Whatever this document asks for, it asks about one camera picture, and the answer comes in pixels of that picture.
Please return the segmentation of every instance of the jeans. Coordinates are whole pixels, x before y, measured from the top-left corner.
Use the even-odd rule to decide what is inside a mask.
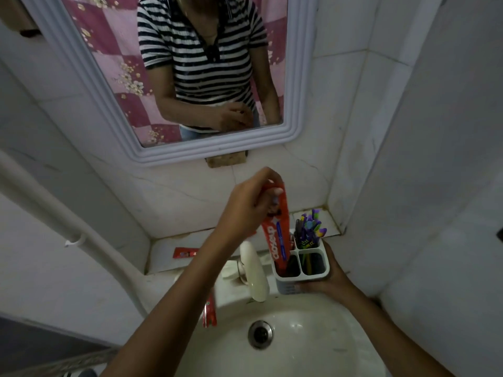
[[[260,128],[259,112],[255,108],[253,111],[253,127]],[[182,141],[194,140],[194,139],[204,139],[213,135],[218,135],[218,133],[212,132],[209,134],[202,134],[200,132],[195,132],[188,130],[180,126],[180,135],[182,136]]]

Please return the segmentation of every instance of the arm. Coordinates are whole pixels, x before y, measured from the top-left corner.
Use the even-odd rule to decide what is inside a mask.
[[[253,78],[255,81],[262,109],[266,115],[268,125],[281,123],[281,110],[278,94],[274,87],[267,46],[251,48],[249,50]]]
[[[324,242],[330,261],[330,277],[300,285],[309,292],[323,292],[344,305],[358,320],[393,377],[454,377],[438,361],[407,337],[355,285]]]
[[[211,107],[177,100],[172,65],[147,70],[147,75],[152,85],[155,103],[161,116],[166,120],[223,132],[243,130],[253,125],[253,115],[244,103],[227,103]]]
[[[102,377],[173,376],[225,261],[267,214],[281,189],[261,193],[280,176],[269,168],[236,185],[197,256],[103,371]]]

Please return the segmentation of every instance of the white mirror frame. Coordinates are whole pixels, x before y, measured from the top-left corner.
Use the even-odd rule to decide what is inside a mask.
[[[126,155],[143,166],[175,163],[286,143],[302,131],[318,0],[288,0],[284,123],[206,139],[140,145],[62,0],[22,0],[47,42],[79,77]]]

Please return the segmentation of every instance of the sink drain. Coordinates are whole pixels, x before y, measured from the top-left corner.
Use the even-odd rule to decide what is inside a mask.
[[[273,341],[273,329],[263,320],[256,321],[248,329],[248,342],[255,349],[266,349]]]

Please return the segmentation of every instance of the closeup logo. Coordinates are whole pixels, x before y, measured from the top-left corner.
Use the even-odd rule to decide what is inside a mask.
[[[278,245],[276,244],[276,230],[272,226],[267,227],[267,232],[269,233],[269,246],[271,249],[271,255],[275,260],[280,259],[280,254],[278,253]]]

